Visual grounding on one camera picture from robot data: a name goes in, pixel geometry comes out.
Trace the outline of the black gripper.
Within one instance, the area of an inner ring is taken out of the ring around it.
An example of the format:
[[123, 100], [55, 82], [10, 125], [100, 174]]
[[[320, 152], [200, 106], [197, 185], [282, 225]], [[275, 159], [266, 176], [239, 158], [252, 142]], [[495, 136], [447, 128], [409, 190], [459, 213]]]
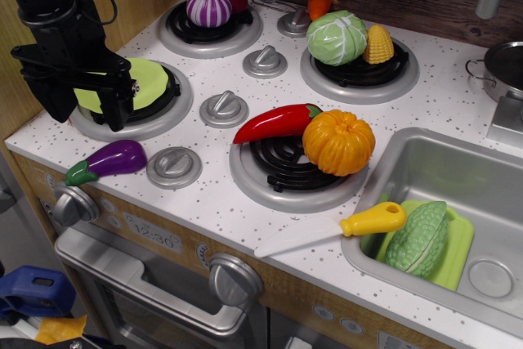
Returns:
[[101, 111], [113, 132], [132, 113], [135, 80], [131, 64], [105, 45], [94, 0], [16, 0], [18, 16], [36, 43], [14, 47], [30, 91], [53, 119], [64, 123], [78, 105], [73, 88], [98, 91]]

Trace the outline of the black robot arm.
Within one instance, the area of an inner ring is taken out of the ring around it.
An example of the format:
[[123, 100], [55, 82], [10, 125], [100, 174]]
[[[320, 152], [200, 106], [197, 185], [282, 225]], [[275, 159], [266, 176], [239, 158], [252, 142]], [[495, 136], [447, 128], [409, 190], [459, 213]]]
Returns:
[[110, 128], [123, 129], [133, 111], [136, 81], [131, 64], [105, 45], [105, 22], [93, 0], [16, 0], [20, 21], [35, 43], [11, 56], [29, 89], [63, 123], [78, 105], [76, 90], [95, 92]]

